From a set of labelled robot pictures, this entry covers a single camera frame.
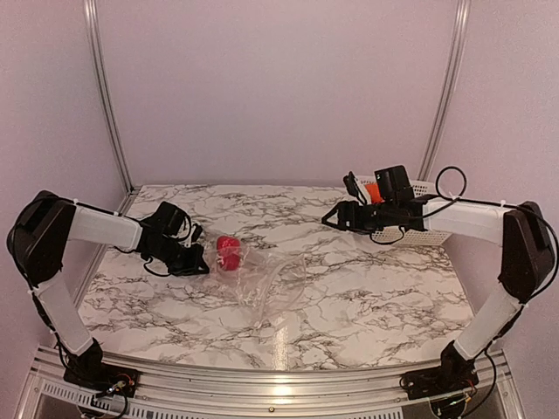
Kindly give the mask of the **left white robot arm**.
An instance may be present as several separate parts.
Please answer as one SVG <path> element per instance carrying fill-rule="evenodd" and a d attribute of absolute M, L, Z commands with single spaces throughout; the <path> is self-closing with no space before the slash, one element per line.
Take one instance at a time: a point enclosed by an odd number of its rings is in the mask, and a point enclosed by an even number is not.
<path fill-rule="evenodd" d="M 66 373 L 91 388 L 104 388 L 112 377 L 100 344 L 86 329 L 65 280 L 66 245 L 72 240 L 113 246 L 137 253 L 149 264 L 162 262 L 167 275 L 188 277 L 209 273 L 202 228 L 172 203 L 161 203 L 141 220 L 57 196 L 43 190 L 28 203 L 13 224 L 8 252 L 30 288 L 39 316 L 54 333 L 67 357 Z"/>

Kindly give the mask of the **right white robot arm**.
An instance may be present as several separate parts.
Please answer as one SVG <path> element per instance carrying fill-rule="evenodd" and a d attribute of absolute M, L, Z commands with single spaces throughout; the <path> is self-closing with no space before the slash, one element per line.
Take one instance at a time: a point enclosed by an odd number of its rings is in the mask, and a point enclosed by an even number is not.
<path fill-rule="evenodd" d="M 418 195 L 404 166 L 376 171 L 373 198 L 353 173 L 344 178 L 350 198 L 322 217 L 322 224 L 373 239 L 389 227 L 402 233 L 444 232 L 492 244 L 500 251 L 496 285 L 473 320 L 449 343 L 431 371 L 413 377 L 450 391 L 466 378 L 479 355 L 514 325 L 526 305 L 551 285 L 558 273 L 558 237 L 539 205 L 446 196 L 440 189 Z"/>

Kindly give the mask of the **orange fake pepper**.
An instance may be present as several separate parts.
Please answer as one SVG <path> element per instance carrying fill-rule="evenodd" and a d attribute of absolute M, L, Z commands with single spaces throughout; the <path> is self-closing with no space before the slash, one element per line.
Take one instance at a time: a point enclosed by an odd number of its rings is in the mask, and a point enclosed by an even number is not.
<path fill-rule="evenodd" d="M 380 189 L 379 189 L 378 184 L 376 182 L 367 183 L 365 185 L 365 189 L 369 193 L 370 201 L 372 203 L 382 203 L 383 202 L 383 198 L 381 196 Z"/>

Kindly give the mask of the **clear zip top bag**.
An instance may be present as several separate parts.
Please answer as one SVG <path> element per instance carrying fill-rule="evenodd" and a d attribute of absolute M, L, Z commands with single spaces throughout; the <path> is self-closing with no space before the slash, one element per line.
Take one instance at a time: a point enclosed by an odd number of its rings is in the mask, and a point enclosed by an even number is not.
<path fill-rule="evenodd" d="M 224 271 L 217 262 L 220 236 L 226 235 L 212 235 L 204 243 L 204 260 L 210 267 L 205 283 L 234 300 L 250 326 L 261 328 L 300 303 L 308 278 L 304 254 L 261 250 L 237 238 L 240 266 L 236 271 Z"/>

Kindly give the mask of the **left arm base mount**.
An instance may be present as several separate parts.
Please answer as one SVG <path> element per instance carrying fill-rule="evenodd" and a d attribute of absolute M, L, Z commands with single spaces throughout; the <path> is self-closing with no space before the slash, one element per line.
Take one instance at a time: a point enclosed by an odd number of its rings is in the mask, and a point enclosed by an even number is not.
<path fill-rule="evenodd" d="M 78 373 L 77 368 L 68 367 L 64 373 L 64 380 L 71 384 L 90 388 L 98 392 L 99 397 L 109 395 L 125 395 L 131 398 L 135 395 L 140 373 L 128 367 L 101 363 L 100 368 L 91 374 Z"/>

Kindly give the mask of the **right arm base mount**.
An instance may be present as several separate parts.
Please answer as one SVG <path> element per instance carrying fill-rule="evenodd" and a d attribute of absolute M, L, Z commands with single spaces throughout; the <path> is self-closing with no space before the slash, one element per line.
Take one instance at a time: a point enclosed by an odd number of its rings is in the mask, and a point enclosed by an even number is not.
<path fill-rule="evenodd" d="M 473 388 L 479 382 L 475 369 L 446 377 L 442 374 L 442 367 L 429 367 L 404 373 L 399 385 L 409 400 L 417 400 Z"/>

